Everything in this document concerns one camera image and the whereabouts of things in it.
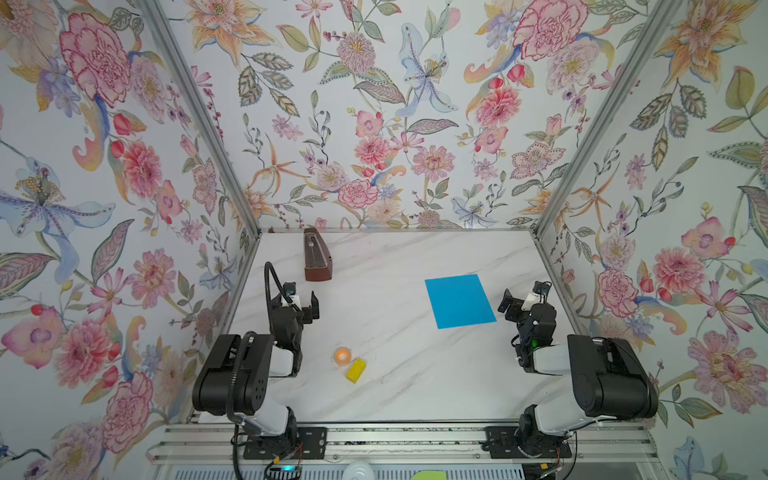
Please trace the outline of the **blue square paper sheet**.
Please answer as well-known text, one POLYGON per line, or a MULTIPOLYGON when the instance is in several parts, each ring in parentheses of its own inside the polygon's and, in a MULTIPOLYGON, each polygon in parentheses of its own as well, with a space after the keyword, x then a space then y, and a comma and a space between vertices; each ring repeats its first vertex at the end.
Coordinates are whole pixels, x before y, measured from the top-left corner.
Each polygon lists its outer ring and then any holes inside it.
POLYGON ((425 285, 439 330, 496 322, 476 274, 428 279, 425 285))

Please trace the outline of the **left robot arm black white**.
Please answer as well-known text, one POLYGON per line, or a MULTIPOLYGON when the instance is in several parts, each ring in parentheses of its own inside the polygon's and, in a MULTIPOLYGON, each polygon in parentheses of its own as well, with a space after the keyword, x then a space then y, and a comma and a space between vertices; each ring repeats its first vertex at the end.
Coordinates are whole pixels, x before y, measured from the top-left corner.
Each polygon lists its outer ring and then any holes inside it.
POLYGON ((251 436, 288 437, 295 424, 290 407, 268 394, 273 378, 294 378, 303 361, 304 327, 320 318, 319 301, 302 306, 274 298, 268 306, 270 332, 223 334, 215 341, 192 391, 196 411, 224 417, 251 436))

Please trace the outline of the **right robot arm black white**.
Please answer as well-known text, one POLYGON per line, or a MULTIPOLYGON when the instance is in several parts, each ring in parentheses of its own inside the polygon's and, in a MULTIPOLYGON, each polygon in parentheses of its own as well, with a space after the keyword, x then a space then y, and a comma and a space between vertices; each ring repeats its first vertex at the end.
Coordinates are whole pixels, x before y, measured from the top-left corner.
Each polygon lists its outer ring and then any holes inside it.
POLYGON ((600 421, 654 417, 658 393, 626 340, 570 334, 564 343, 554 342, 550 286, 537 282, 526 298, 505 290, 498 306, 517 328, 511 346, 518 365, 528 374, 569 381, 563 393, 526 407, 514 433, 517 446, 542 451, 600 421))

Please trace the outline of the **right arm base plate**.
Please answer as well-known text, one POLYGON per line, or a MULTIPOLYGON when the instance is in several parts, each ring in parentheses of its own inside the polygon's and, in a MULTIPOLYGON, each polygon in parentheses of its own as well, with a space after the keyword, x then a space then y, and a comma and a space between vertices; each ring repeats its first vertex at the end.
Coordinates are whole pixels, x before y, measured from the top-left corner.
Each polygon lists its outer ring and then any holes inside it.
POLYGON ((565 437, 533 431, 524 435, 518 426, 490 426, 484 429, 481 449, 492 459, 570 459, 572 451, 565 437))

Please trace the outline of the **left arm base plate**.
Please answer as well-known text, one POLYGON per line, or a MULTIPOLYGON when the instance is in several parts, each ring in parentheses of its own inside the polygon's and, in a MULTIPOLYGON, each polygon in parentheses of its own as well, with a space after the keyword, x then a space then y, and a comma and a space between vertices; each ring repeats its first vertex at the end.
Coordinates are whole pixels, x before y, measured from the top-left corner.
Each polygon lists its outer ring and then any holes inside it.
POLYGON ((279 436, 249 436, 242 458, 263 461, 278 457, 323 460, 327 434, 328 429, 325 427, 297 427, 289 428, 279 436))

